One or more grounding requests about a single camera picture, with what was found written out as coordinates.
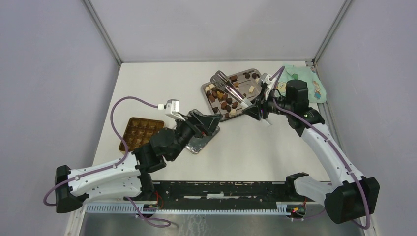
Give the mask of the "gold chocolate box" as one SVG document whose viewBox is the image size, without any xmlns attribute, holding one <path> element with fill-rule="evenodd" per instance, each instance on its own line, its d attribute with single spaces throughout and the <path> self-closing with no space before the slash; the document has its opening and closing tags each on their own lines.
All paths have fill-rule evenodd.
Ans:
<svg viewBox="0 0 417 236">
<path fill-rule="evenodd" d="M 165 122 L 162 120 L 130 118 L 122 136 L 127 144 L 128 152 L 148 143 L 150 138 L 164 127 Z"/>
</svg>

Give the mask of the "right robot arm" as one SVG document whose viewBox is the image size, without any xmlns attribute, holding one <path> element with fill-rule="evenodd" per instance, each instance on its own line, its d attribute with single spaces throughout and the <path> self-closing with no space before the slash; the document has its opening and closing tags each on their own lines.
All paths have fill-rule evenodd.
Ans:
<svg viewBox="0 0 417 236">
<path fill-rule="evenodd" d="M 306 82 L 288 81 L 284 96 L 276 97 L 276 91 L 275 84 L 262 83 L 256 98 L 243 99 L 243 114 L 256 120 L 267 119 L 271 113 L 285 115 L 289 126 L 310 146 L 330 179 L 330 184 L 325 184 L 307 173 L 288 176 L 285 197 L 296 201 L 304 196 L 319 203 L 336 224 L 363 217 L 365 225 L 356 225 L 369 229 L 380 190 L 378 181 L 366 178 L 337 145 L 321 114 L 309 106 Z"/>
</svg>

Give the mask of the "silver box lid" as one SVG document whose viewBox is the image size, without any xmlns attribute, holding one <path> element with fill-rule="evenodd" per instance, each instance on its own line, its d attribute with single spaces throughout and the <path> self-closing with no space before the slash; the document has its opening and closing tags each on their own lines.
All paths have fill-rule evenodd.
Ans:
<svg viewBox="0 0 417 236">
<path fill-rule="evenodd" d="M 221 116 L 220 114 L 209 114 L 206 116 Z M 197 154 L 208 142 L 218 133 L 219 126 L 216 128 L 212 136 L 206 136 L 203 138 L 191 138 L 184 139 L 182 137 L 182 122 L 176 120 L 176 127 L 174 128 L 174 141 L 173 141 L 173 156 L 177 157 L 184 150 L 189 150 L 192 154 Z"/>
</svg>

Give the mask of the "metal serving tongs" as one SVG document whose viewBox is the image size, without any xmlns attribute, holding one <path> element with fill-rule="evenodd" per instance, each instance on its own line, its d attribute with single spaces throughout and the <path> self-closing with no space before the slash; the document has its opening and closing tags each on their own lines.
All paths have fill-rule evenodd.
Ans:
<svg viewBox="0 0 417 236">
<path fill-rule="evenodd" d="M 230 95 L 241 107 L 240 113 L 243 115 L 242 110 L 254 106 L 254 99 L 262 89 L 260 85 L 261 75 L 262 73 L 256 69 L 245 70 L 231 76 L 227 76 L 219 70 L 211 77 L 210 82 Z M 261 120 L 261 122 L 266 126 L 272 125 L 269 119 Z"/>
</svg>

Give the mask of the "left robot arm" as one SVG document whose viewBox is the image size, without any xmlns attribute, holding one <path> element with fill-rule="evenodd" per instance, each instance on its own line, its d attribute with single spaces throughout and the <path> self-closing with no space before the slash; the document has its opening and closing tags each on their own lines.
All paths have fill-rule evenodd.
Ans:
<svg viewBox="0 0 417 236">
<path fill-rule="evenodd" d="M 176 120 L 175 128 L 162 128 L 148 143 L 122 158 L 80 169 L 57 167 L 56 212 L 72 212 L 85 203 L 109 198 L 151 199 L 154 186 L 150 174 L 176 160 L 193 138 L 212 136 L 221 118 L 220 114 L 203 115 L 192 110 Z"/>
</svg>

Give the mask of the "green printed cloth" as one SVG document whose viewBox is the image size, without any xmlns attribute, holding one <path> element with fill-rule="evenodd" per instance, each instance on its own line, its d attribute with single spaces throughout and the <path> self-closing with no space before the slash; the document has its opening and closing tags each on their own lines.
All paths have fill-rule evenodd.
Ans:
<svg viewBox="0 0 417 236">
<path fill-rule="evenodd" d="M 301 80 L 307 83 L 310 103 L 325 103 L 327 101 L 327 92 L 316 71 L 311 67 L 285 65 L 285 69 L 276 86 L 281 95 L 285 96 L 287 83 L 290 80 Z"/>
</svg>

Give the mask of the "steel tray with chocolates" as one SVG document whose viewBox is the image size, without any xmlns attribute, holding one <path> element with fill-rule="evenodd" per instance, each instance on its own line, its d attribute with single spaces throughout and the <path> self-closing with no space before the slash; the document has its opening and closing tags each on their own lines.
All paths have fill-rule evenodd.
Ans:
<svg viewBox="0 0 417 236">
<path fill-rule="evenodd" d="M 241 116 L 255 98 L 263 95 L 275 79 L 270 74 L 262 74 L 257 69 L 247 69 L 229 76 L 218 71 L 201 91 L 210 111 L 221 115 L 221 121 Z"/>
</svg>

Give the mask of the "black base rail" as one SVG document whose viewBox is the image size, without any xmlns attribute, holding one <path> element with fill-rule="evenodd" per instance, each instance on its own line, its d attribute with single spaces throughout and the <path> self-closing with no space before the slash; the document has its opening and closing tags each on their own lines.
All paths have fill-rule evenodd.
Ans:
<svg viewBox="0 0 417 236">
<path fill-rule="evenodd" d="M 134 201 L 156 202 L 163 210 L 273 210 L 279 203 L 311 203 L 284 182 L 155 181 L 153 191 Z"/>
</svg>

